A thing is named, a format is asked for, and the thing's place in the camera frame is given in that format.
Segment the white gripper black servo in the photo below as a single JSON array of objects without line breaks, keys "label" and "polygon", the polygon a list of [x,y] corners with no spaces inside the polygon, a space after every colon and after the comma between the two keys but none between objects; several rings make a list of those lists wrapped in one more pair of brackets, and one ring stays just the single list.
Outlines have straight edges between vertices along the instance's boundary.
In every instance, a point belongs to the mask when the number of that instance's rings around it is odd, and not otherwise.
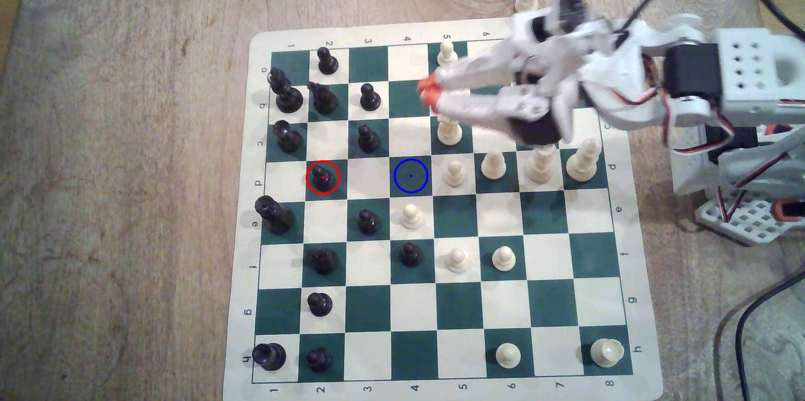
[{"label": "white gripper black servo", "polygon": [[506,42],[437,67],[417,92],[449,122],[506,129],[528,146],[572,139],[582,96],[619,129],[659,126],[667,118],[659,88],[642,86],[639,46],[615,49],[605,18],[583,17],[564,32],[551,27],[555,16],[555,8],[515,14]]}]

